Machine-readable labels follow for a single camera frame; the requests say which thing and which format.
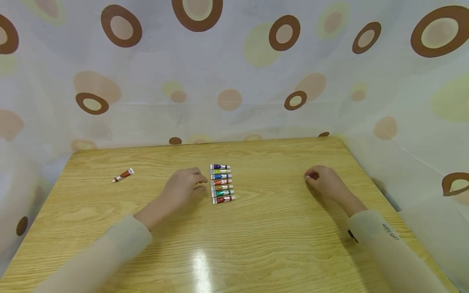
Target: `hand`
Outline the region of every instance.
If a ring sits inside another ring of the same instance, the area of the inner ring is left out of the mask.
[[[169,177],[159,197],[136,213],[135,219],[151,231],[162,219],[187,204],[191,198],[205,192],[205,186],[196,187],[196,184],[203,182],[207,183],[208,180],[197,167],[176,171]]]
[[[349,217],[366,210],[365,205],[349,190],[334,169],[317,165],[308,169],[304,176],[311,187],[335,201]]]

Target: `left hand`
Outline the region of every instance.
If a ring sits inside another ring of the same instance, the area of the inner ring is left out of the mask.
[[[186,205],[192,197],[205,192],[205,186],[196,187],[196,184],[207,182],[197,167],[178,170],[169,177],[159,197],[137,212],[134,218],[152,231],[161,220]]]

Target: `fabric backdrop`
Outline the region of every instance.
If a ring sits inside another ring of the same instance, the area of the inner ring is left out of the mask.
[[[469,292],[467,7],[0,1],[3,269],[77,150],[333,135]]]

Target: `sleeve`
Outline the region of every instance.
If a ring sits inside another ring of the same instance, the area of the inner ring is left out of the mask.
[[[133,216],[126,216],[91,246],[68,260],[34,292],[94,292],[150,242],[151,233],[146,227]]]
[[[402,241],[375,210],[350,217],[349,228],[375,261],[391,290],[396,293],[447,293],[427,265]]]

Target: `wooden table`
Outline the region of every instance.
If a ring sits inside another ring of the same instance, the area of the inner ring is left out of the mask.
[[[29,292],[126,214],[158,196],[177,169],[228,164],[237,199],[207,194],[169,219],[153,243],[103,292],[388,292],[347,234],[347,217],[308,191],[303,173],[333,167],[378,210],[450,292],[457,292],[370,178],[336,138],[81,151],[55,184],[4,278],[1,292]],[[127,168],[135,174],[111,179]]]

